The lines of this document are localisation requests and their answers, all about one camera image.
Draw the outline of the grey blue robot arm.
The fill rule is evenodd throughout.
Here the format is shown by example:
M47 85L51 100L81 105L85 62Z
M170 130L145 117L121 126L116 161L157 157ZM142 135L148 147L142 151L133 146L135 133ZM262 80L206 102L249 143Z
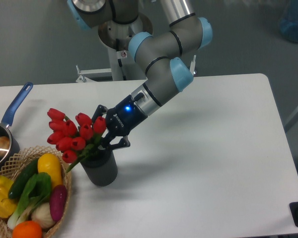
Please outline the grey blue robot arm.
M128 147L132 129L182 92L194 77L181 60L213 38L209 21L197 17L188 0L163 0L161 6L170 30L158 37L144 23L136 0L70 0L67 2L83 29L98 27L100 40L109 48L127 51L144 72L146 81L114 108L99 106L94 116L105 115L108 133L99 149Z

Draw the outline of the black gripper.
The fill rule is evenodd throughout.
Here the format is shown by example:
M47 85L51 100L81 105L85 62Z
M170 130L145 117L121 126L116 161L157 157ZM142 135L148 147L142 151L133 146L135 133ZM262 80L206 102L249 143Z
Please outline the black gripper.
M91 120L96 121L99 116L103 116L104 114L106 114L105 121L108 130L105 137L114 139L117 136L122 136L122 138L115 144L103 138L97 147L98 150L117 150L130 147L131 143L127 135L148 117L137 107L131 95L128 95L111 109L107 109L104 105L98 105Z

